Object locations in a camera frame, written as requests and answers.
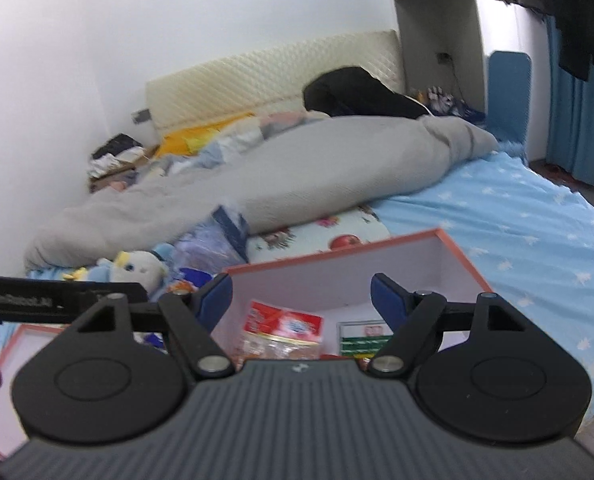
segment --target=gray blanket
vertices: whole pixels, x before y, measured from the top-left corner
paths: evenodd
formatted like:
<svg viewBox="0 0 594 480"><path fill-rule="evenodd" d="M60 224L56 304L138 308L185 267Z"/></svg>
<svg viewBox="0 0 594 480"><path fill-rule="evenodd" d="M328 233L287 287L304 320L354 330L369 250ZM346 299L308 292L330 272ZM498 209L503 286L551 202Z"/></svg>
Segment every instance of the gray blanket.
<svg viewBox="0 0 594 480"><path fill-rule="evenodd" d="M253 234L311 221L437 182L483 156L494 137L458 118L340 117L272 137L234 162L106 188L65 209L26 250L27 269L77 267L174 241L219 204L237 205Z"/></svg>

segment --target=pillow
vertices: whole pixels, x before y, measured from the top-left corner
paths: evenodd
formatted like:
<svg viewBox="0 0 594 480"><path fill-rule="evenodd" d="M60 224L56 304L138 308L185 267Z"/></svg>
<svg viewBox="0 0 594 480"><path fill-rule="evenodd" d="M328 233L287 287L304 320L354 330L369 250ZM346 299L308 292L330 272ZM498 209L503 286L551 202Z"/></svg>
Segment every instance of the pillow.
<svg viewBox="0 0 594 480"><path fill-rule="evenodd" d="M172 155L197 155L222 129L235 121L252 116L252 112L239 114L216 123L183 128L164 136L155 158L168 153Z"/></svg>

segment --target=headboard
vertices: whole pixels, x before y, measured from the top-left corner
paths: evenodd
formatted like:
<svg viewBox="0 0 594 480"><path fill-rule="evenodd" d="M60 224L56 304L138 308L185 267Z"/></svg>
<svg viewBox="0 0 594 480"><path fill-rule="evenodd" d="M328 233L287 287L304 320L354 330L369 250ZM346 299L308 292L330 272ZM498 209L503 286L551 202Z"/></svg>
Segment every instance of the headboard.
<svg viewBox="0 0 594 480"><path fill-rule="evenodd" d="M394 30L341 34L224 57L146 83L155 129L222 120L242 112L301 110L303 87L318 75L362 66L394 91L404 88Z"/></svg>

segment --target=metal pin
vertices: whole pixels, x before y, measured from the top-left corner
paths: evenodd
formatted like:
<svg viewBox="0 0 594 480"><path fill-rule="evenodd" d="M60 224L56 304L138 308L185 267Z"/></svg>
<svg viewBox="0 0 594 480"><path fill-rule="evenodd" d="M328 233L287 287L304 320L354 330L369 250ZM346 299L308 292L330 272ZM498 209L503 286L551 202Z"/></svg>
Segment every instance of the metal pin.
<svg viewBox="0 0 594 480"><path fill-rule="evenodd" d="M214 374L216 372L222 372L231 365L231 362L223 355L207 355L202 357L197 366L203 372Z"/></svg>
<svg viewBox="0 0 594 480"><path fill-rule="evenodd" d="M384 374L398 372L404 367L404 362L394 355L382 355L373 359L371 364L375 370Z"/></svg>

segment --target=plush doll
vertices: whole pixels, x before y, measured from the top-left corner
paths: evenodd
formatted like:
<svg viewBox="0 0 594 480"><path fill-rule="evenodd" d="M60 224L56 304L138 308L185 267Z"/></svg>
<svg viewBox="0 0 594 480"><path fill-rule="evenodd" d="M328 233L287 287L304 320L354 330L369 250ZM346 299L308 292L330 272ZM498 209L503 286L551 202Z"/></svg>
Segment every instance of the plush doll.
<svg viewBox="0 0 594 480"><path fill-rule="evenodd" d="M71 274L64 274L63 279L78 282L116 282L139 283L148 295L155 292L168 273L164 263L170 258L173 246L159 244L152 251L121 251L114 261L102 258L93 267L82 267Z"/></svg>
<svg viewBox="0 0 594 480"><path fill-rule="evenodd" d="M149 251L122 251L112 262L108 281L139 283L148 294L152 294L161 286L167 272L168 267Z"/></svg>

